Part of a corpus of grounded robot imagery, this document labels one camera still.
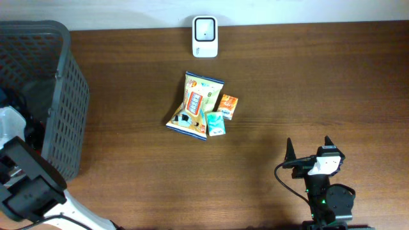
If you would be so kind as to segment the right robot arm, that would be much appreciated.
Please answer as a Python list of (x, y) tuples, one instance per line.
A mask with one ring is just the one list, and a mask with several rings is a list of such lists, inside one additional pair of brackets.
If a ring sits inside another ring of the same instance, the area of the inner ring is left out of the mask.
[(356, 191), (330, 182), (330, 177), (340, 171), (344, 160), (345, 155), (328, 136), (316, 154), (303, 158), (296, 157), (292, 141), (287, 139), (284, 162), (277, 168), (291, 169), (293, 179), (303, 179), (307, 196), (295, 192), (283, 181), (279, 183), (308, 204), (312, 220), (302, 222), (302, 229), (371, 229), (370, 226), (348, 224), (353, 219)]

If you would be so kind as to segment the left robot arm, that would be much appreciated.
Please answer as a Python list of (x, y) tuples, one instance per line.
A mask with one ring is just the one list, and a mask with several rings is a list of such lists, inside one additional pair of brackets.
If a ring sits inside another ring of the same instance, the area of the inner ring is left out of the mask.
[(44, 137), (45, 126), (26, 99), (1, 88), (1, 211), (16, 222), (31, 221), (28, 229), (119, 229), (69, 193), (62, 175), (40, 155)]

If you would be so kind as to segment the orange tissue pack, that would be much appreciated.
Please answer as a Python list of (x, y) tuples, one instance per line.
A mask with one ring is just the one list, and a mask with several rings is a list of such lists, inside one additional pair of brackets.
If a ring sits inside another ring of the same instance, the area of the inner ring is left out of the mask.
[(222, 113), (224, 119), (232, 120), (237, 103), (236, 97), (223, 94), (217, 111)]

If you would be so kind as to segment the beige wet wipes pack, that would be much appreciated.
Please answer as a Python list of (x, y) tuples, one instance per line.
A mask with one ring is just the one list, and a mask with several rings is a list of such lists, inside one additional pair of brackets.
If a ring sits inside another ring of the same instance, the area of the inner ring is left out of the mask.
[(183, 102), (166, 127), (196, 139), (207, 140), (206, 114), (213, 111), (223, 86), (223, 80), (186, 72)]

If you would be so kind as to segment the teal tissue pack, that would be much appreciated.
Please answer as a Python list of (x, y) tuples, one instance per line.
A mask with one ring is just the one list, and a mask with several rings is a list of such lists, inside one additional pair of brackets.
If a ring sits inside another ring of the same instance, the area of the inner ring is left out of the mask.
[(209, 136), (225, 135), (226, 128), (221, 112), (209, 112), (206, 115)]

